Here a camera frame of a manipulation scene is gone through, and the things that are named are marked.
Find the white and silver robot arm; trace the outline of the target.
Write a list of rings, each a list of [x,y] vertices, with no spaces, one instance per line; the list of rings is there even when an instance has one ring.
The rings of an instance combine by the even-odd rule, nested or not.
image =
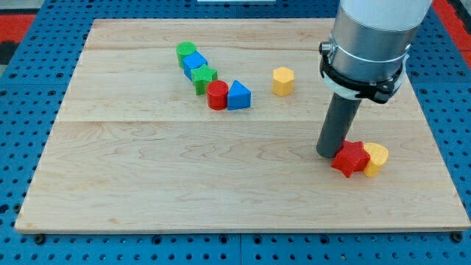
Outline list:
[[[328,62],[359,82],[382,82],[403,64],[431,0],[341,0]]]

